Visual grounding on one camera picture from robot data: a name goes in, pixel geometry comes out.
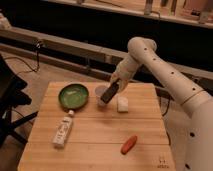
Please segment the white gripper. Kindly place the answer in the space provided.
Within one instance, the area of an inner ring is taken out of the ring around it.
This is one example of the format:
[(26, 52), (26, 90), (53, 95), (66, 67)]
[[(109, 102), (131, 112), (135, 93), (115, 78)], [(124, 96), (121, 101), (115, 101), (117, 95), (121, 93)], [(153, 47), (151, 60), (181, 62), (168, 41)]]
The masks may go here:
[(118, 85), (118, 91), (122, 92), (139, 67), (140, 64), (134, 58), (131, 56), (125, 57), (111, 75), (110, 83), (116, 83)]

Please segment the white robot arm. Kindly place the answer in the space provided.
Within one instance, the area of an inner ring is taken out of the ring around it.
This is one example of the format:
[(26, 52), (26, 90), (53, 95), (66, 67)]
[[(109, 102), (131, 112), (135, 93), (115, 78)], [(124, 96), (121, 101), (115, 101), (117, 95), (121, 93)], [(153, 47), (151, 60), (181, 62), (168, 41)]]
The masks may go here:
[(191, 118), (184, 171), (213, 171), (213, 96), (158, 57), (154, 40), (134, 37), (127, 48), (110, 82), (118, 82), (121, 92), (145, 65)]

